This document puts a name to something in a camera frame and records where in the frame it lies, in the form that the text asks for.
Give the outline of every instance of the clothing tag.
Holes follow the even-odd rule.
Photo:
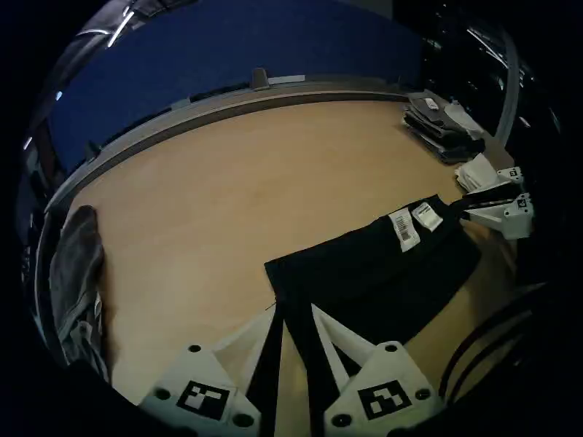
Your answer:
[[[419,234],[413,226],[413,219],[407,208],[390,213],[388,217],[393,222],[396,236],[401,243],[401,251],[407,252],[421,242]]]
[[[427,202],[423,202],[413,210],[413,217],[432,232],[443,222],[443,218],[439,217]]]
[[[435,100],[433,100],[431,97],[427,97],[425,99],[425,103],[427,103],[427,106],[429,106],[429,109],[431,109],[432,111],[439,110],[437,103],[435,103]]]

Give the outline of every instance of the table surface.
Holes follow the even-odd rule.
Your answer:
[[[256,112],[159,143],[85,187],[70,213],[85,204],[98,212],[113,387],[139,403],[185,345],[210,346],[269,307],[266,261],[421,197],[457,200],[454,167],[428,153],[401,118],[400,103],[377,101]],[[488,154],[498,166],[509,162],[492,141]],[[461,340],[516,297],[504,244],[477,225],[466,231],[482,251],[479,265],[406,344],[434,387]],[[286,332],[279,399],[276,435],[309,435],[305,370]]]

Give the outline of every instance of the blue partition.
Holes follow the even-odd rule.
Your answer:
[[[103,145],[175,101],[270,76],[350,74],[414,84],[421,40],[334,0],[201,0],[155,18],[96,55],[50,115],[67,172],[88,141]]]

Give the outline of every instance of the dark background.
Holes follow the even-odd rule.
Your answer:
[[[408,7],[412,13],[420,14],[428,2],[411,1]],[[64,372],[57,369],[46,352],[40,347],[34,326],[26,316],[20,292],[20,243],[12,220],[14,216],[15,195],[20,180],[22,163],[20,154],[24,142],[28,118],[35,98],[42,87],[47,72],[82,24],[101,6],[100,1],[62,1],[25,0],[3,5],[1,45],[4,56],[2,79],[4,84],[4,123],[3,159],[1,186],[3,201],[7,205],[2,221],[2,360],[3,378],[1,426],[6,434],[39,434],[41,432],[61,432],[101,434],[117,433],[123,430],[118,420],[132,422],[136,419],[135,409],[124,407],[123,400],[104,399],[98,388],[99,384],[91,382],[90,376],[82,370],[72,369]],[[485,2],[469,5],[477,14],[500,20],[514,37],[520,55],[544,81],[550,95],[557,104],[566,141],[555,144],[538,145],[533,161],[549,172],[558,172],[555,177],[547,179],[547,185],[541,190],[545,199],[552,205],[567,208],[564,203],[570,196],[577,198],[573,184],[574,148],[579,143],[576,129],[579,126],[578,105],[576,100],[579,88],[579,53],[581,39],[581,6],[564,0],[538,4],[531,1]],[[561,224],[562,234],[555,242],[568,252],[574,238],[570,237],[567,225]],[[565,265],[563,279],[567,279],[574,270]],[[569,361],[560,345],[553,344],[554,363]],[[566,378],[569,367],[561,367],[553,373],[545,368],[541,377],[554,374],[556,384]],[[513,416],[522,421],[523,427],[537,420],[539,426],[544,424],[563,427],[576,420],[568,413],[566,406],[553,409],[546,422],[540,422],[540,416],[534,417],[526,407],[529,402],[561,403],[548,396],[545,390],[533,398],[532,393],[523,399],[522,408],[517,408]],[[496,422],[496,410],[489,409],[482,414],[488,422]],[[134,423],[134,432],[152,433],[154,425],[140,419]],[[475,421],[469,426],[479,430],[483,425]]]

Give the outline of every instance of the white label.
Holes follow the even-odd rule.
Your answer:
[[[413,210],[413,217],[432,232],[443,222],[443,218],[439,217],[427,202],[423,202]]]
[[[401,243],[401,251],[407,252],[409,249],[419,244],[421,239],[419,238],[417,231],[415,231],[413,219],[407,208],[390,213],[388,217],[393,222],[396,236]]]
[[[429,109],[431,109],[432,111],[438,111],[439,107],[437,105],[437,103],[435,103],[435,100],[433,100],[430,97],[427,97],[425,99],[425,103],[427,103],[427,106],[429,106]]]

